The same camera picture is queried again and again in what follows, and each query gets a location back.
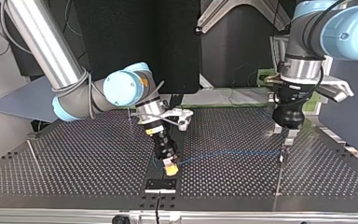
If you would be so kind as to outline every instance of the white bracket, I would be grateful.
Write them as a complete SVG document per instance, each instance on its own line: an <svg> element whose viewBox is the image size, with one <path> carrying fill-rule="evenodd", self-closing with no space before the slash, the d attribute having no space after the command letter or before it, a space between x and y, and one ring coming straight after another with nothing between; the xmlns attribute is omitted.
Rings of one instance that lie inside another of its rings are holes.
<svg viewBox="0 0 358 224"><path fill-rule="evenodd" d="M284 30L285 25L290 23L290 18L278 4L278 0L213 0L198 20L196 32L206 34L232 8L240 5L255 7L271 23L274 23L275 19L275 27L278 30Z"/></svg>

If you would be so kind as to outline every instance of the gray panel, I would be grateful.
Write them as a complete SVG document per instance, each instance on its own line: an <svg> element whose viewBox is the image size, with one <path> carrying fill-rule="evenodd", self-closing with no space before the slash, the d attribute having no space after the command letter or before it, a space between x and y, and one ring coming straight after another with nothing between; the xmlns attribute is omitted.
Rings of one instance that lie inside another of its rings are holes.
<svg viewBox="0 0 358 224"><path fill-rule="evenodd" d="M0 98L0 112L52 123L58 119L52 106L54 96L48 79L41 77Z"/></svg>
<svg viewBox="0 0 358 224"><path fill-rule="evenodd" d="M0 160L0 207L172 211L358 212L358 159L307 124L275 197L278 150L271 108L202 108L173 132L182 163L175 194L145 195L162 178L153 143L124 110L62 123Z"/></svg>
<svg viewBox="0 0 358 224"><path fill-rule="evenodd" d="M331 74L348 81L354 96L339 104L329 102L323 105L320 121L358 149L358 62L334 61Z"/></svg>
<svg viewBox="0 0 358 224"><path fill-rule="evenodd" d="M210 2L202 0L201 10ZM292 17L296 0L280 4ZM269 43L272 34L272 24L257 9L233 8L207 34L201 35L201 73L219 88L255 86L258 69L273 67Z"/></svg>

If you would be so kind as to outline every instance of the metal bracket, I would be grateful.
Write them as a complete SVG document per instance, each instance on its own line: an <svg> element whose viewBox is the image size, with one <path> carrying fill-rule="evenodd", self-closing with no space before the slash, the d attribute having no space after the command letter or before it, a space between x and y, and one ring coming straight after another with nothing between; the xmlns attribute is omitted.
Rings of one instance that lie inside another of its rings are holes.
<svg viewBox="0 0 358 224"><path fill-rule="evenodd" d="M205 90L213 90L214 86L202 74L200 74L200 85Z"/></svg>
<svg viewBox="0 0 358 224"><path fill-rule="evenodd" d="M283 81L280 79L279 76L266 77L264 81L266 83L274 83L274 84L283 83ZM317 82L318 82L317 79L310 80L310 84L316 84ZM330 76L324 76L324 80L322 81L321 85L318 88L316 88L316 92L318 92L322 96L336 103L339 103L345 100L347 97L354 95L347 81Z"/></svg>
<svg viewBox="0 0 358 224"><path fill-rule="evenodd" d="M284 138L283 145L286 147L292 146L299 132L299 129L289 129L287 136Z"/></svg>
<svg viewBox="0 0 358 224"><path fill-rule="evenodd" d="M279 5L278 13L275 13L277 4L279 4L278 0L213 0L198 20L196 33L206 34L232 8L240 5L255 7L271 23L274 23L276 15L275 27L280 31L284 30L285 25L289 24L290 18L281 5Z"/></svg>

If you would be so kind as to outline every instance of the silver arm tube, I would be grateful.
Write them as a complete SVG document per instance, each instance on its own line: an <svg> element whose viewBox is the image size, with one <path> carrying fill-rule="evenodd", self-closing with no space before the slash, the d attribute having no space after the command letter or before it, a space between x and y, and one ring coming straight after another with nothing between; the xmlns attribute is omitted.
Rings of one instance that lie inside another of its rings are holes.
<svg viewBox="0 0 358 224"><path fill-rule="evenodd" d="M78 82L83 75L76 57L43 0L4 0L17 26L54 89Z"/></svg>

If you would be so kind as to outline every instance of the metal frame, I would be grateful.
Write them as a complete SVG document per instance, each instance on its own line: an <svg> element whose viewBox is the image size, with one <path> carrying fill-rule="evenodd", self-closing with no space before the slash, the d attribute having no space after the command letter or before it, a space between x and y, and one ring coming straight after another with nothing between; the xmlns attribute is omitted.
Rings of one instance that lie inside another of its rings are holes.
<svg viewBox="0 0 358 224"><path fill-rule="evenodd" d="M154 223L154 211L0 209L0 223L111 223L114 216L129 217L131 223ZM340 213L228 213L158 212L162 223L358 223L358 214Z"/></svg>
<svg viewBox="0 0 358 224"><path fill-rule="evenodd" d="M281 5L279 5L278 13L275 13L277 4L279 4L278 0L213 0L198 20L196 32L206 34L232 8L240 5L255 7L267 20L275 23L278 30L284 30L290 18Z"/></svg>

